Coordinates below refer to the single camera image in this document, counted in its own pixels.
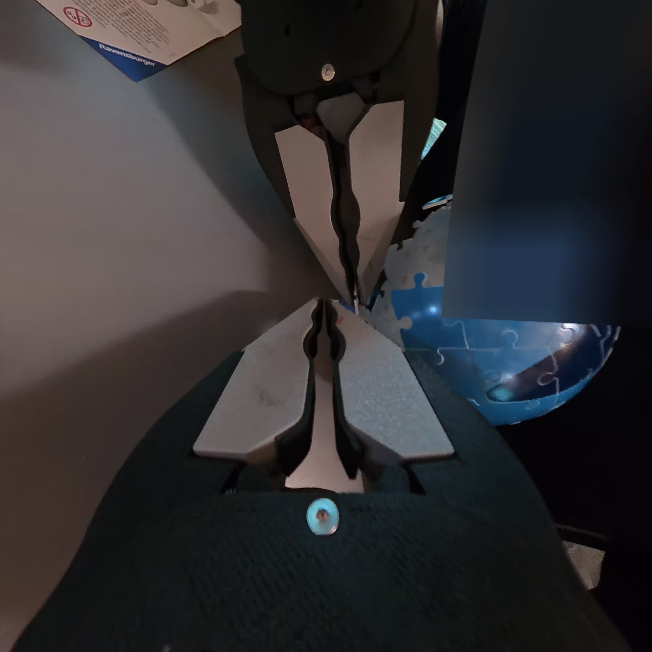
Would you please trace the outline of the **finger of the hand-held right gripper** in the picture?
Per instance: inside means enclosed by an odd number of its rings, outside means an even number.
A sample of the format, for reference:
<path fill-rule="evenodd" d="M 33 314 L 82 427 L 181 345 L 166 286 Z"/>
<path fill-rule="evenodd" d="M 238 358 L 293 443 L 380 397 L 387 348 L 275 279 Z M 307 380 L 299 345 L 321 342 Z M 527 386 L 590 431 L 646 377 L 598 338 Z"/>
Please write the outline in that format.
<path fill-rule="evenodd" d="M 295 223 L 345 301 L 357 300 L 357 204 L 323 125 L 275 134 Z"/>
<path fill-rule="evenodd" d="M 351 187 L 360 213 L 356 236 L 360 302 L 367 305 L 398 219 L 404 102 L 372 105 L 349 136 Z"/>

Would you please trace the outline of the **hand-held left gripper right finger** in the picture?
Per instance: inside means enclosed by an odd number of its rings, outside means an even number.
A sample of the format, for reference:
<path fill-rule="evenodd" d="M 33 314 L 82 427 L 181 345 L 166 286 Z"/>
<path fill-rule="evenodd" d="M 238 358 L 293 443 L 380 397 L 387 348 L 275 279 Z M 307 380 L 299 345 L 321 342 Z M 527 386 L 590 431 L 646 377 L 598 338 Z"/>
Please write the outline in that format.
<path fill-rule="evenodd" d="M 402 349 L 336 301 L 326 302 L 338 456 L 350 479 L 454 456 Z"/>

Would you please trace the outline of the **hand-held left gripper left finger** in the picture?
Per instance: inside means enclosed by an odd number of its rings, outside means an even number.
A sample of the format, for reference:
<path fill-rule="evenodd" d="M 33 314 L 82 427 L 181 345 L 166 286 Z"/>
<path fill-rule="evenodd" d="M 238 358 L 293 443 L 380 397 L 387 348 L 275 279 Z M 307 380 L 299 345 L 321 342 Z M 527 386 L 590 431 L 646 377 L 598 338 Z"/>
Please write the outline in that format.
<path fill-rule="evenodd" d="M 323 301 L 312 299 L 245 347 L 193 445 L 195 454 L 284 477 L 299 467 L 312 442 L 322 314 Z"/>

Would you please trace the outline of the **blue puzzle ball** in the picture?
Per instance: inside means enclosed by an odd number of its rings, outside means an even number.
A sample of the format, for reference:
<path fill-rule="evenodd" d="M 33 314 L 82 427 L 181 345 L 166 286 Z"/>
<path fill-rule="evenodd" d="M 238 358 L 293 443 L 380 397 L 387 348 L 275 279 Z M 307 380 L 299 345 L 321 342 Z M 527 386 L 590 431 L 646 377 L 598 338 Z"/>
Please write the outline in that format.
<path fill-rule="evenodd" d="M 452 195 L 424 205 L 413 236 L 387 252 L 368 322 L 415 355 L 495 426 L 541 417 L 600 371 L 621 327 L 444 318 Z"/>

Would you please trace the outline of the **white instruction leaflet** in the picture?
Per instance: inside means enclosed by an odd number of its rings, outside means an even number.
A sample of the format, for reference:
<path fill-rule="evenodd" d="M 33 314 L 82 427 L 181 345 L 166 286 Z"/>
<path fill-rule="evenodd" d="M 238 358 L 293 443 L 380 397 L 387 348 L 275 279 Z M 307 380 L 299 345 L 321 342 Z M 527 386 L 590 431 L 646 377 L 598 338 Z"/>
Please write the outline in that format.
<path fill-rule="evenodd" d="M 236 1 L 39 1 L 133 81 L 238 29 Z"/>

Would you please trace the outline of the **person's dark clothed torso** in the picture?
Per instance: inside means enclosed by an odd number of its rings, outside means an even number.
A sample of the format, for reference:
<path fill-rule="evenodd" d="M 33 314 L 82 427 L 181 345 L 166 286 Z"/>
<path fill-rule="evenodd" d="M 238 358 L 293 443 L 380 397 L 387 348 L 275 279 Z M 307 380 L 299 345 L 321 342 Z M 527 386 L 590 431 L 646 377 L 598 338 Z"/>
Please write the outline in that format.
<path fill-rule="evenodd" d="M 592 591 L 634 651 L 651 650 L 651 329 L 624 327 L 599 373 L 538 419 L 497 428 L 561 536 L 606 550 Z"/>

